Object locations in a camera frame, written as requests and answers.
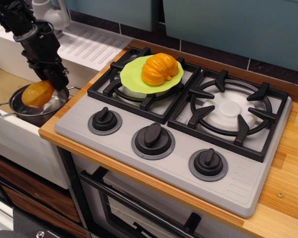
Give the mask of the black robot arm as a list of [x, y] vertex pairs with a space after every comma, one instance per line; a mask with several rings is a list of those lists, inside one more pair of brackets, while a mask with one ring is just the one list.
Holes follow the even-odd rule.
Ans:
[[36, 19], [23, 0], [0, 0], [0, 24], [22, 45], [22, 55], [41, 80], [50, 81], [57, 91], [68, 85], [68, 71], [58, 55], [60, 43], [51, 23]]

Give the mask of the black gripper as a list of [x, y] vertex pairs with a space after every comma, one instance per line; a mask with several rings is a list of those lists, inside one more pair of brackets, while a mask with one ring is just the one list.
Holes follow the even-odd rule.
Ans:
[[69, 83], [68, 70], [58, 55], [60, 43], [53, 25], [48, 21], [22, 21], [19, 31], [22, 55], [29, 67], [42, 81], [49, 80], [57, 91], [62, 91]]

